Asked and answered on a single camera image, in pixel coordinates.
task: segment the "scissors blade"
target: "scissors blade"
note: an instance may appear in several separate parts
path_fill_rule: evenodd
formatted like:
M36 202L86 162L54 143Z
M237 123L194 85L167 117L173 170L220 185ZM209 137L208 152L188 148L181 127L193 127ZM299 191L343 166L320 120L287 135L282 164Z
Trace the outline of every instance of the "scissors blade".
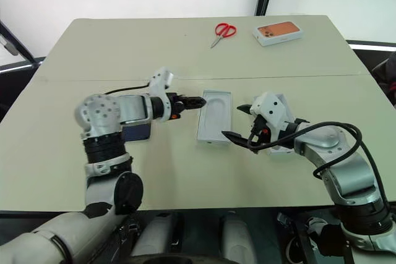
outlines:
M212 43L212 45L210 46L210 48L213 48L215 45L217 45L217 43L222 39L223 37L221 35L219 35L215 41Z

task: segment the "white plastic tray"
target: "white plastic tray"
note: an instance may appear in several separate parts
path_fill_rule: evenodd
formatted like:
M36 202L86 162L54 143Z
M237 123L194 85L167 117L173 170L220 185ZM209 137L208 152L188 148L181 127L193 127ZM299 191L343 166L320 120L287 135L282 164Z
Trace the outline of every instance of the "white plastic tray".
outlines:
M231 92L204 90L206 104L200 110L197 139L207 143L231 143L222 131L231 130Z

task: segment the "robotic arm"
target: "robotic arm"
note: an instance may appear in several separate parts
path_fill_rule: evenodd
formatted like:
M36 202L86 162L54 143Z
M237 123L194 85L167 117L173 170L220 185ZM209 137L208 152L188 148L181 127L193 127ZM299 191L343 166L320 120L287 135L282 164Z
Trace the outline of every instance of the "robotic arm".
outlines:
M121 137L122 126L180 118L184 109L201 108L201 97L165 93L172 73L160 69L149 94L92 95L75 109L88 163L86 208L59 215L0 247L0 263L87 263L127 215L140 206L143 183L132 173L132 157Z
M356 127L337 122L312 125L300 119L288 122L285 106L269 92L238 109L255 117L251 136L224 131L227 138L254 153L280 145L305 156L317 167L314 175L323 180L336 206L346 240L361 250L396 254L396 225L374 160L368 155L371 170L356 152L360 145L368 152ZM339 127L354 135L352 148Z

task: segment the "scissors handle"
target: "scissors handle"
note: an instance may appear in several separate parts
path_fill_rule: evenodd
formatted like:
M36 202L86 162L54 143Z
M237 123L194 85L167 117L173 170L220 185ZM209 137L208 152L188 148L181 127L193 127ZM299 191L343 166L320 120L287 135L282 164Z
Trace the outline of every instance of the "scissors handle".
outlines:
M236 33L236 27L227 23L220 23L216 26L215 33L218 36L230 37Z

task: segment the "red scissors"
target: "red scissors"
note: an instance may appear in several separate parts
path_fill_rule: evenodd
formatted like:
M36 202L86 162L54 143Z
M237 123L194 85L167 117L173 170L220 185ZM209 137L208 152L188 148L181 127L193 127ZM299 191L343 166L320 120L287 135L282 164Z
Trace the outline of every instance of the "red scissors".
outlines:
M232 26L227 23L220 23L216 26L215 28L215 33L217 35L215 41L212 43L210 48L213 48L217 43L222 39L226 37L231 37L236 33L236 27Z

